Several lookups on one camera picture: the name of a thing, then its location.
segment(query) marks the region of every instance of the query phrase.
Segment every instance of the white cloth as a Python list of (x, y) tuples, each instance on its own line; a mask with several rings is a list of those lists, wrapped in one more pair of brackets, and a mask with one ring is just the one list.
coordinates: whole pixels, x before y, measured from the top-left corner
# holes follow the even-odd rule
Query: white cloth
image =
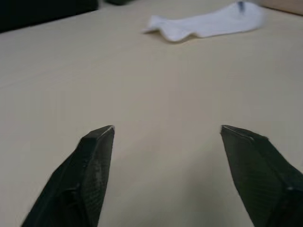
[(180, 20), (152, 16), (148, 27), (143, 32), (159, 30), (168, 41), (178, 42), (189, 35), (202, 38), (247, 32), (261, 27), (263, 22), (262, 8), (254, 3), (245, 2), (243, 12), (241, 12), (238, 3), (234, 3), (214, 13)]

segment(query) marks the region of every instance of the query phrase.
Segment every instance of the table surface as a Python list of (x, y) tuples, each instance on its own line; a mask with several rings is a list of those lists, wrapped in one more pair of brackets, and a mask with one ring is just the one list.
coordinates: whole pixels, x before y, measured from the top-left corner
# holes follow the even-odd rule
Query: table surface
[(230, 0), (138, 0), (0, 34), (0, 222), (15, 227), (89, 131), (116, 126), (100, 227), (252, 227), (220, 137), (268, 136), (303, 171), (303, 17), (171, 44), (151, 15)]

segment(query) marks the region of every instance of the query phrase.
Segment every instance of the white sock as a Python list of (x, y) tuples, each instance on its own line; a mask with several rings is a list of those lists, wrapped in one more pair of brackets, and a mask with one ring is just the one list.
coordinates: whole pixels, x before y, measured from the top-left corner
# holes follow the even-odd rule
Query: white sock
[(263, 22), (262, 8), (256, 4), (245, 2), (243, 11), (238, 3), (234, 3), (214, 13), (180, 20), (152, 16), (148, 27), (143, 32), (159, 30), (168, 41), (178, 42), (189, 35), (203, 38), (247, 32), (261, 27)]

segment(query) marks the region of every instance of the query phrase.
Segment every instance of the beige table surface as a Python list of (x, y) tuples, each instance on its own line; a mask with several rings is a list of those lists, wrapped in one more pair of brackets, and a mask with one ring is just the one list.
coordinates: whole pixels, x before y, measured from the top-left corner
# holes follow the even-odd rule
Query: beige table surface
[(265, 10), (249, 33), (170, 44), (151, 15), (230, 0), (138, 0), (0, 34), (0, 226), (19, 226), (90, 130), (116, 138), (101, 227), (252, 227), (220, 137), (270, 137), (303, 171), (303, 17)]

